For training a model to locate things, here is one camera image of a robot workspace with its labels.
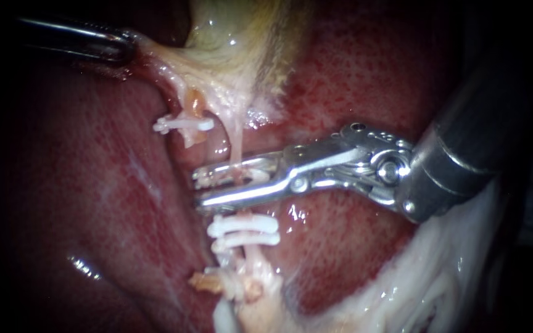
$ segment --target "metal screw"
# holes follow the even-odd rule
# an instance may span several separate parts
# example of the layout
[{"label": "metal screw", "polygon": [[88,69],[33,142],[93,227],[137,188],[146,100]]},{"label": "metal screw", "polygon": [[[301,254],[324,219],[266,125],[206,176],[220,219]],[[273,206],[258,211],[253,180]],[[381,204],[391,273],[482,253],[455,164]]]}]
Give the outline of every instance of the metal screw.
[{"label": "metal screw", "polygon": [[293,180],[290,187],[294,193],[302,193],[308,189],[308,181],[304,177],[299,177]]},{"label": "metal screw", "polygon": [[404,208],[404,211],[407,212],[408,214],[412,214],[415,212],[415,203],[410,201],[410,200],[406,200],[402,203],[402,208]]},{"label": "metal screw", "polygon": [[400,179],[399,166],[394,161],[386,161],[379,166],[378,176],[387,185],[395,185]]}]

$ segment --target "laparoscopic clip applier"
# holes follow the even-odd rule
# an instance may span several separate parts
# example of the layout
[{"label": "laparoscopic clip applier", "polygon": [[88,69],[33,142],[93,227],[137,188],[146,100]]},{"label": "laparoscopic clip applier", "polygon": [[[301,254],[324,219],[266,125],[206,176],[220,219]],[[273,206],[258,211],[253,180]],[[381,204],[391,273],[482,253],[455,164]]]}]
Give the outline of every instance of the laparoscopic clip applier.
[{"label": "laparoscopic clip applier", "polygon": [[[351,123],[330,138],[250,156],[239,166],[198,168],[192,175],[195,187],[215,187],[197,195],[196,209],[203,215],[229,213],[344,188],[414,223],[443,215],[497,176],[524,137],[530,103],[520,68],[512,54],[493,49],[415,146],[367,124]],[[254,181],[233,186],[234,167]]]}]

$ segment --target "surgical instrument jaw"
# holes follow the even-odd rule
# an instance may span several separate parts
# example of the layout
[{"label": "surgical instrument jaw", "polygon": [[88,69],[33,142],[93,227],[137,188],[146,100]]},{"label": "surgical instrument jaw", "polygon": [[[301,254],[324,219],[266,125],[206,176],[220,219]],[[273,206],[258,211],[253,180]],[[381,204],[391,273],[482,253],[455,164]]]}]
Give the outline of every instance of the surgical instrument jaw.
[{"label": "surgical instrument jaw", "polygon": [[[201,215],[232,213],[292,195],[343,188],[395,210],[393,188],[410,172],[410,149],[403,139],[352,123],[330,138],[245,159],[239,167],[262,163],[269,180],[209,190],[196,196],[195,206]],[[219,175],[231,173],[228,168],[234,166],[219,163],[197,169],[192,176],[195,188],[209,187],[203,185],[208,178],[218,186],[233,183],[232,177]]]},{"label": "surgical instrument jaw", "polygon": [[13,25],[18,42],[43,54],[113,67],[133,60],[134,38],[126,30],[56,15],[25,15]]}]

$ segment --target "clip applier jaw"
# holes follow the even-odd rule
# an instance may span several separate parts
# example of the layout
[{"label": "clip applier jaw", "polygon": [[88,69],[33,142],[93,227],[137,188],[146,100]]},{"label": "clip applier jaw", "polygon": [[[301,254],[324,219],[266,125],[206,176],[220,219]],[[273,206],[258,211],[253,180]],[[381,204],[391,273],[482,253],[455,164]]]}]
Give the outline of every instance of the clip applier jaw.
[{"label": "clip applier jaw", "polygon": [[[315,190],[344,188],[394,210],[393,188],[410,172],[411,145],[391,134],[352,123],[330,138],[218,163],[192,174],[201,215],[232,213]],[[236,175],[250,179],[234,186]]]}]

